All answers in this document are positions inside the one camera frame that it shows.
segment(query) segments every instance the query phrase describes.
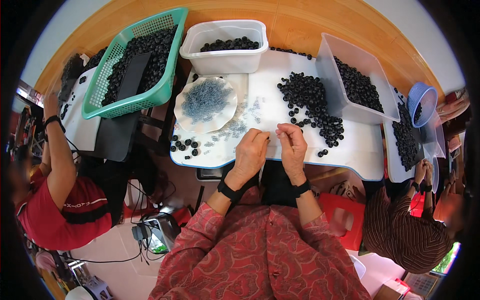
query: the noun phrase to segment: black pants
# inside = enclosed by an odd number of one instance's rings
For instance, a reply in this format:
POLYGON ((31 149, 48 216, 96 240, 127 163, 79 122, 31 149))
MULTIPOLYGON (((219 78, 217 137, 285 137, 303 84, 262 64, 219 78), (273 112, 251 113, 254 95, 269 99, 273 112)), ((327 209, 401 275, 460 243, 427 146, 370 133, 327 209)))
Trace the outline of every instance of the black pants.
POLYGON ((145 194, 155 191, 157 168, 147 150, 134 144, 126 162, 118 162, 91 156, 82 156, 78 176, 89 177, 105 194, 112 216, 112 227, 122 215, 123 200, 127 192, 128 179, 131 175, 141 183, 145 194))
POLYGON ((391 202, 394 202, 399 197, 403 197, 407 194, 408 189, 410 188, 410 179, 405 180, 401 183, 393 183, 389 179, 382 179, 380 181, 363 181, 363 187, 365 189, 365 198, 368 201, 373 197, 373 195, 382 187, 385 187, 387 196, 390 198, 391 202))
MULTIPOLYGON (((231 162, 223 167, 222 180, 225 179, 227 173, 232 170, 235 162, 231 162)), ((249 188, 259 185, 259 175, 257 173, 240 189, 243 195, 249 188)), ((293 186, 290 179, 283 169, 281 161, 267 160, 265 162, 264 171, 262 174, 262 185, 265 188, 262 196, 262 205, 283 205, 290 207, 297 207, 297 200, 293 196, 293 186)), ((228 211, 232 210, 235 204, 230 205, 228 211)))

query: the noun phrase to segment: black wrist strap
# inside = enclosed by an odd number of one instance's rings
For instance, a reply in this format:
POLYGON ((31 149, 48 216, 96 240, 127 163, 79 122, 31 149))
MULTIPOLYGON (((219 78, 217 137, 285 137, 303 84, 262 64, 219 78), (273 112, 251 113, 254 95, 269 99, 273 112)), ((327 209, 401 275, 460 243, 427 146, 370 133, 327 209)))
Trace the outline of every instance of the black wrist strap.
POLYGON ((52 123, 52 122, 55 122, 55 121, 57 121, 57 122, 59 123, 61 130, 63 131, 63 133, 65 133, 65 128, 63 127, 63 125, 62 125, 62 123, 61 123, 61 120, 60 120, 60 118, 59 118, 58 116, 51 116, 50 118, 48 118, 48 119, 45 121, 45 124, 43 125, 44 128, 47 128, 47 125, 48 125, 49 123, 52 123))
POLYGON ((310 185, 310 181, 308 180, 306 180, 305 183, 303 183, 302 185, 299 185, 299 186, 294 185, 293 191, 292 191, 293 197, 300 198, 300 195, 302 195, 303 193, 311 189, 312 189, 312 186, 310 185))
POLYGON ((227 186, 227 184, 225 184, 223 180, 220 181, 216 189, 218 192, 224 194, 227 198, 229 198, 230 202, 232 203, 236 203, 241 199, 240 190, 232 190, 230 187, 227 186))
POLYGON ((415 188, 415 190, 416 190, 417 192, 420 192, 420 186, 419 186, 418 183, 412 182, 412 186, 415 188))

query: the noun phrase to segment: woman's left hand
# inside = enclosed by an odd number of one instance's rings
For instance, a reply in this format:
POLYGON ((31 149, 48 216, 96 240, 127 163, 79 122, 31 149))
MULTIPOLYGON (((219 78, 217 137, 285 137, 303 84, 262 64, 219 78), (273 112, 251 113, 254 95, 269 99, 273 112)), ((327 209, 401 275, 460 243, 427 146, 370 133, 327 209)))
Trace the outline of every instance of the woman's left hand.
POLYGON ((227 174, 225 184, 239 190, 265 163, 270 132, 251 128, 235 148, 235 166, 227 174))

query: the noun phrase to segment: red plastic stool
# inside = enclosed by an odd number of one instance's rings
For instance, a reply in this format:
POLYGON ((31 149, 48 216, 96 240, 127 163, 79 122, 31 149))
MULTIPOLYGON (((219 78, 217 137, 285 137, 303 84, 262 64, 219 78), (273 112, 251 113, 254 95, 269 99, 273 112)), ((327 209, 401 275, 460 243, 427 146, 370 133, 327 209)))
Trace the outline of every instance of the red plastic stool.
POLYGON ((347 231, 343 237, 339 237, 339 239, 345 249, 358 251, 362 239, 363 213, 365 212, 365 205, 353 202, 342 196, 328 193, 321 193, 318 202, 323 207, 322 211, 325 213, 329 223, 336 208, 342 208, 352 213, 352 229, 347 231))

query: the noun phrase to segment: white work table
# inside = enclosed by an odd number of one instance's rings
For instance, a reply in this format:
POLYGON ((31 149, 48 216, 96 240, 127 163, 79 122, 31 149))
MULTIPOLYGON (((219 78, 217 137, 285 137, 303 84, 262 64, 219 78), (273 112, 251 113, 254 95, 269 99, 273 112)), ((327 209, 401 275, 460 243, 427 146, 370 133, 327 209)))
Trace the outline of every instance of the white work table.
MULTIPOLYGON (((235 159, 235 147, 249 128, 257 128, 270 132, 267 159, 280 160, 280 141, 275 135, 278 123, 290 123, 290 109, 282 100, 283 95, 277 88, 281 78, 288 78, 290 72, 304 72, 305 76, 322 78, 317 72, 315 58, 308 60, 304 56, 280 51, 268 50, 262 55, 260 66, 251 74, 218 74, 229 81, 238 97, 237 111, 233 119, 222 129, 198 134, 187 132, 178 124, 173 134, 184 143, 186 139, 197 141, 198 156, 192 156, 192 147, 185 151, 177 149, 170 152, 172 160, 181 166, 197 168, 219 168, 235 159)), ((187 83, 192 82, 194 70, 187 83)), ((306 108, 300 108, 297 120, 303 120, 306 108)), ((344 140, 338 147, 328 148, 324 138, 319 136, 319 129, 310 125, 303 127, 304 137, 308 144, 305 155, 306 164, 326 165, 349 168, 363 180, 381 180, 384 175, 384 155, 380 125, 367 125, 348 120, 343 121, 344 140), (318 157, 323 149, 328 155, 318 157)))

